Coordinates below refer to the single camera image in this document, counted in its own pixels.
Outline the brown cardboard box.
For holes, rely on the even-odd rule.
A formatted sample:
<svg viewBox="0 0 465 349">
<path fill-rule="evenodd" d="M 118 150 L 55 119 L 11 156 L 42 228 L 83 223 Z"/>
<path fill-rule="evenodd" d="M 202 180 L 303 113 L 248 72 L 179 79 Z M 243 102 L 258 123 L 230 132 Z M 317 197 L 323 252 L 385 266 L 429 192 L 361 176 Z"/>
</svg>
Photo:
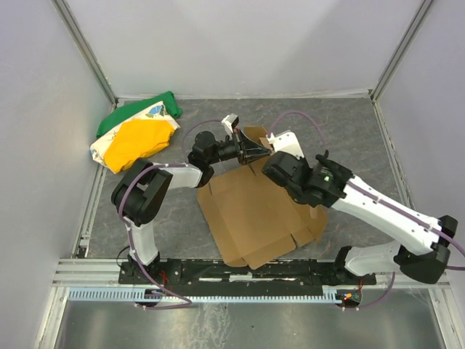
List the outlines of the brown cardboard box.
<svg viewBox="0 0 465 349">
<path fill-rule="evenodd" d="M 328 224 L 326 209 L 295 203 L 262 174 L 265 159 L 214 176 L 197 200 L 222 261 L 255 270 L 317 241 Z"/>
</svg>

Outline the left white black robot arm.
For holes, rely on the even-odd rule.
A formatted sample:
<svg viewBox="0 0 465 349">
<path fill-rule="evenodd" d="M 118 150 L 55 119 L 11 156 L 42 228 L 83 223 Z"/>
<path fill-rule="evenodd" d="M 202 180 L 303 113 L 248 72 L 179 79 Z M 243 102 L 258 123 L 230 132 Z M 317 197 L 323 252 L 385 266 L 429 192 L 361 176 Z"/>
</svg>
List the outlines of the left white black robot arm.
<svg viewBox="0 0 465 349">
<path fill-rule="evenodd" d="M 247 165 L 270 154 L 271 150 L 258 140 L 234 129 L 224 140 L 217 140 L 210 131 L 198 133 L 182 164 L 158 164 L 138 158 L 111 195 L 128 230 L 129 260 L 145 268 L 160 260 L 153 221 L 169 190 L 202 188 L 213 177 L 216 163 L 236 159 Z"/>
</svg>

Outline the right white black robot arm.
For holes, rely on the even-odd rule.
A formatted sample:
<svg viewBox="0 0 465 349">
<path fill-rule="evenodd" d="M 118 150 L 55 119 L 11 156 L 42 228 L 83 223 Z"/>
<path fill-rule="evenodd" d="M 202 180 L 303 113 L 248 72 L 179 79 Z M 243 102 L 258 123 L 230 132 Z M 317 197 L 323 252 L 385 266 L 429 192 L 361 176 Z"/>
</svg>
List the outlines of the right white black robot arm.
<svg viewBox="0 0 465 349">
<path fill-rule="evenodd" d="M 262 172 L 296 203 L 352 215 L 392 238 L 388 244 L 341 248 L 339 266 L 355 276 L 401 272 L 414 281 L 436 284 L 448 267 L 457 219 L 416 212 L 378 192 L 327 154 L 316 159 L 318 164 L 310 167 L 305 158 L 278 151 Z"/>
</svg>

